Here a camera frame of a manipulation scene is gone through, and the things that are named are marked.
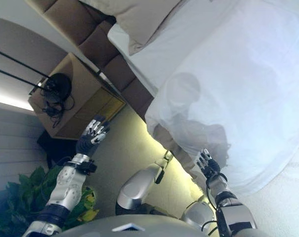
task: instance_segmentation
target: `nightstand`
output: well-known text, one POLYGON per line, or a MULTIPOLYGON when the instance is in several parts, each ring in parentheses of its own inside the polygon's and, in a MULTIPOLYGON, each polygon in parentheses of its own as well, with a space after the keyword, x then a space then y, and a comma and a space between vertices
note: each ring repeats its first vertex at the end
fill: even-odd
POLYGON ((65 101, 65 109, 70 108, 74 102, 73 108, 65 110, 55 128, 50 117, 42 111, 45 101, 41 90, 37 89, 28 100, 52 138, 78 140, 96 114, 110 120, 125 105, 121 98, 108 90, 101 79, 72 53, 69 53, 50 75, 55 73, 64 73, 71 80, 71 96, 65 101))

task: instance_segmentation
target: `brown upholstered headboard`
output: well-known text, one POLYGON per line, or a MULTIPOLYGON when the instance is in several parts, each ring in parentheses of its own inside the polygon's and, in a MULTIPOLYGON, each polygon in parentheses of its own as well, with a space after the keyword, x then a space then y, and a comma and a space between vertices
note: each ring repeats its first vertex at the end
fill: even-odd
POLYGON ((78 0, 26 0, 26 2, 77 46, 144 120, 153 97, 107 38, 115 18, 78 0))

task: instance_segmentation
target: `beige pillow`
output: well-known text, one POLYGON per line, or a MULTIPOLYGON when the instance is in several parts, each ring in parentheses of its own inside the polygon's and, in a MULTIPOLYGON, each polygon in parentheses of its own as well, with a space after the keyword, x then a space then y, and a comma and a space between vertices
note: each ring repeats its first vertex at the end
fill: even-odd
POLYGON ((107 15, 116 17, 129 35, 132 55, 149 41, 163 20, 180 0, 80 0, 107 15))

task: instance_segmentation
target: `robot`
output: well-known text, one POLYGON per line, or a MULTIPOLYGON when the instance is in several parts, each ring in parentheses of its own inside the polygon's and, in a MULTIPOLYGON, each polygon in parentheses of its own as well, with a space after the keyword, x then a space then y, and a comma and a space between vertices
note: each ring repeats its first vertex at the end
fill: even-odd
POLYGON ((249 209, 229 190, 227 178, 207 149, 201 150, 195 163, 206 177, 210 203, 209 191, 215 199, 212 206, 216 221, 211 220, 214 214, 205 202, 191 204, 181 219, 145 203, 151 187, 160 183, 172 158, 167 152, 162 159, 135 173, 122 186, 117 198, 116 216, 95 220, 62 233, 67 216, 80 201, 86 176, 96 171, 89 152, 98 147, 109 131, 108 122, 104 120, 104 117, 96 116, 86 127, 77 142, 77 154, 64 164, 44 210, 22 237, 206 237, 210 222, 217 223, 220 237, 268 236, 257 229, 249 209))

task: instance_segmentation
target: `floor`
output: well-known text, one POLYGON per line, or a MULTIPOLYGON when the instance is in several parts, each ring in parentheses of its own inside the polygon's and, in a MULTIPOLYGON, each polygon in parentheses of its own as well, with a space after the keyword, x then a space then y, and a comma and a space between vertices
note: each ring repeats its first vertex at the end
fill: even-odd
MULTIPOLYGON (((161 158, 164 153, 163 147, 147 133, 146 124, 140 117, 129 106, 123 108, 111 121, 111 131, 93 155, 98 169, 86 182, 98 196, 96 207, 100 211, 97 218, 115 215, 120 187, 136 171, 161 158)), ((299 236, 299 190, 296 190, 299 181, 293 182, 288 177, 295 172, 299 178, 299 169, 291 170, 298 164, 299 151, 285 172, 269 185, 254 195, 240 197, 252 211, 258 227, 271 236, 299 236)), ((153 187, 146 202, 179 218, 201 195, 190 176, 173 159, 162 182, 153 187)), ((214 232, 212 236, 218 236, 218 233, 214 232)))
MULTIPOLYGON (((92 156, 97 171, 85 183, 96 190, 98 218, 115 215, 116 198, 124 182, 136 171, 162 158, 166 151, 152 139, 146 124, 129 106, 120 111, 110 127, 107 137, 92 156)), ((153 187, 146 202, 179 218, 201 195, 179 162, 172 159, 163 180, 153 187)))

